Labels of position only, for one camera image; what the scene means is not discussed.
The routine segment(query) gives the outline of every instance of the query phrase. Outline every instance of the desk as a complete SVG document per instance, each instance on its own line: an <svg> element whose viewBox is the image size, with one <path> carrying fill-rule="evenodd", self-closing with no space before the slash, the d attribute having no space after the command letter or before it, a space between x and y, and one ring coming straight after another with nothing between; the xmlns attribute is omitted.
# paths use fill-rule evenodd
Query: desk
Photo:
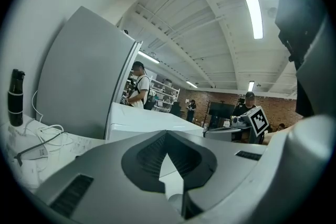
<svg viewBox="0 0 336 224"><path fill-rule="evenodd" d="M31 120L30 117L23 115L23 124L19 127L15 127L16 130L19 132L23 133L24 128ZM2 150L4 150L6 143L8 141L8 138L10 137L10 132L8 130L8 127L10 126L10 123L7 122L4 125L0 127L0 133L2 135L1 137L1 142L2 142ZM36 131L40 127L47 127L46 125L39 123L36 120L33 120L32 122L29 123L26 134L27 135L33 135L32 131ZM68 141L73 140L73 142L69 145L64 145L61 149L59 149L59 146L53 146L49 144L45 144L45 147L48 151L53 151L49 153L48 157L43 157L40 159L36 159L33 161L29 162L35 162L37 169L41 170L38 172L38 178L40 183L44 182L48 177L50 177L52 174L72 162L76 156L82 155L86 151L90 150L91 148L94 148L96 146L103 145L105 143L105 140L100 140L100 139L95 139L95 138L87 138L87 137L82 137L79 135L74 135L74 134L69 134L66 133L64 134L64 137L68 137ZM14 167L14 165L17 165L17 163L13 159L8 160L11 168L17 169L17 167Z"/></svg>
<svg viewBox="0 0 336 224"><path fill-rule="evenodd" d="M106 141L107 143L115 142L160 130L182 131L203 136L203 128L173 114L112 103Z"/></svg>
<svg viewBox="0 0 336 224"><path fill-rule="evenodd" d="M231 142L231 141L238 140L238 139L234 138L233 134L241 132L241 131L242 131L241 129L233 128L233 127L230 127L228 129L227 128L217 128L217 129L212 129L212 130L207 131L204 134L204 137L205 138L210 138L210 139L215 139L215 140Z"/></svg>

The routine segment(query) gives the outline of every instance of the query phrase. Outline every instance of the black bottle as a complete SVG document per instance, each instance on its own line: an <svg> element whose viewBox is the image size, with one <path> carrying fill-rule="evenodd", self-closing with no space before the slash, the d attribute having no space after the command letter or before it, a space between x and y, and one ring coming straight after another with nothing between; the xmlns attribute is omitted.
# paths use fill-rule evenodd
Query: black bottle
<svg viewBox="0 0 336 224"><path fill-rule="evenodd" d="M23 124L23 78L25 73L13 69L11 85L8 91L8 115L12 126Z"/></svg>

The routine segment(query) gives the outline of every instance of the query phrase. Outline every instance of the refrigerator door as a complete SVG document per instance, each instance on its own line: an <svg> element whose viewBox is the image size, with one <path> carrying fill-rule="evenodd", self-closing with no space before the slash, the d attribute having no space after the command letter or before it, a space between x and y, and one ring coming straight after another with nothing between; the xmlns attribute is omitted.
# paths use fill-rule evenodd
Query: refrigerator door
<svg viewBox="0 0 336 224"><path fill-rule="evenodd" d="M121 98L140 46L107 20L80 7L56 37L44 63L37 93L41 122L104 139L111 102Z"/></svg>

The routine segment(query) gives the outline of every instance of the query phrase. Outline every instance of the fluorescent light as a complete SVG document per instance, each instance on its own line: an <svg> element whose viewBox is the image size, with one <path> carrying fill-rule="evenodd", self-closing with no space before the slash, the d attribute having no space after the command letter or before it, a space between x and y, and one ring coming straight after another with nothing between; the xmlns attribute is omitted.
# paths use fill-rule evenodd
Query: fluorescent light
<svg viewBox="0 0 336 224"><path fill-rule="evenodd" d="M190 81L186 81L186 83L188 83L189 85L191 85L191 86L194 87L194 88L197 88L197 86L196 86L196 85L193 85Z"/></svg>
<svg viewBox="0 0 336 224"><path fill-rule="evenodd" d="M156 60L156 59L150 57L150 56L147 55L147 54L144 54L142 51L138 51L138 54L140 54L141 56L143 56L143 57L145 57L145 58L147 58L147 59L149 59L149 60L151 60L151 61L153 61L153 62L155 62L155 63L159 63L158 60Z"/></svg>
<svg viewBox="0 0 336 224"><path fill-rule="evenodd" d="M264 33L262 29L263 21L261 17L259 0L246 0L246 3L250 11L254 39L261 39L264 37Z"/></svg>
<svg viewBox="0 0 336 224"><path fill-rule="evenodd" d="M248 84L248 91L252 92L253 91L253 86L254 86L254 81L250 81Z"/></svg>

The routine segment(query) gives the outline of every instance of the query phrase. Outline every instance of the white cable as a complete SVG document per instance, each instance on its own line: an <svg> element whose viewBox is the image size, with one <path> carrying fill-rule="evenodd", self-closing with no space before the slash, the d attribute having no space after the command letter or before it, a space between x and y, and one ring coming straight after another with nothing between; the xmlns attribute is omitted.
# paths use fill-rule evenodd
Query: white cable
<svg viewBox="0 0 336 224"><path fill-rule="evenodd" d="M57 158L57 163L59 163L59 158L61 156L61 149L63 147L63 134L61 134L61 147L59 148L59 154L58 154L58 158Z"/></svg>
<svg viewBox="0 0 336 224"><path fill-rule="evenodd" d="M48 166L48 163L49 163L49 152L48 152L48 157L47 157L47 163L46 163L46 165L43 167L43 168L39 168L38 167L38 169L37 169L37 171L38 172L42 172L43 170L45 170L46 168L47 168L47 166Z"/></svg>
<svg viewBox="0 0 336 224"><path fill-rule="evenodd" d="M32 122L32 121L34 121L34 119L30 119L28 122L27 122L27 124L26 124L26 126L25 126L25 128L24 128L24 130L23 130L23 136L25 136L26 135L26 131L27 130L30 130L30 129L28 129L27 127L28 127L28 125Z"/></svg>
<svg viewBox="0 0 336 224"><path fill-rule="evenodd" d="M25 129L32 132L33 134L35 134L34 131L32 131L31 129L29 129L29 128L25 128Z"/></svg>
<svg viewBox="0 0 336 224"><path fill-rule="evenodd" d="M55 124L55 125L51 125L51 126L48 126L48 127L40 127L40 128L38 128L38 129L36 130L36 133L35 133L35 134L36 134L39 138L41 138L41 139L44 140L44 138L41 137L41 135L39 135L38 132L41 132L42 134L50 135L50 134L52 134L52 133L45 133L44 131L45 131L45 130L48 130L48 129L51 129L51 128L52 128L53 131L55 130L55 131L59 132L58 129L53 128L53 127L56 127L56 126L57 126L57 127L60 127L60 128L62 129L62 132L64 131L64 130L63 130L63 127L62 127L61 125ZM60 147L63 147L63 146L72 144L72 143L73 143L73 139L70 138L70 139L71 139L71 142L67 143L68 138L69 138L69 136L68 136L67 133L66 133L66 136L67 136L67 138L66 138L65 143L63 143L63 134L61 134L61 143L60 143L60 144L54 144L54 143L52 143L52 142L48 142L48 143L46 143L46 144L47 144L47 145L51 145L51 146L60 146Z"/></svg>
<svg viewBox="0 0 336 224"><path fill-rule="evenodd" d="M37 93L37 91L34 93L34 95L33 95L33 98L31 99L31 105L33 106L33 109L38 113L38 114L40 114L40 123L41 123L41 120L42 120L42 118L43 118L43 114L41 114L40 112L38 112L37 111L37 109L34 107L34 103L33 103L33 100L34 100L34 97L35 97L35 95L36 95L36 93Z"/></svg>

